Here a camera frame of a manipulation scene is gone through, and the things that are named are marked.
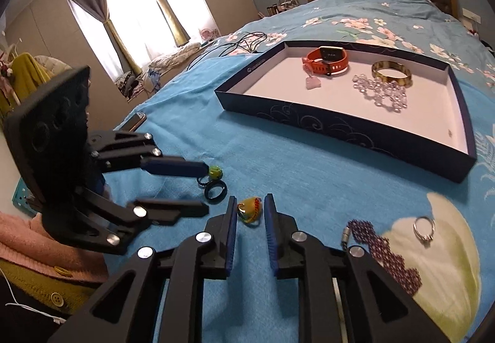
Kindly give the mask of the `pink sleeve forearm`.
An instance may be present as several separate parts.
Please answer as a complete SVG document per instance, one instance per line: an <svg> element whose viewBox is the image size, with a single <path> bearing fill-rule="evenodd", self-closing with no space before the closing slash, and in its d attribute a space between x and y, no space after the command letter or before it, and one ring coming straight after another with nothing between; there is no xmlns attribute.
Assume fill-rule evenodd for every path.
<svg viewBox="0 0 495 343"><path fill-rule="evenodd" d="M30 220L1 214L1 259L52 278L103 283L108 270L98 252L69 247L55 241L42 225L42 215Z"/></svg>

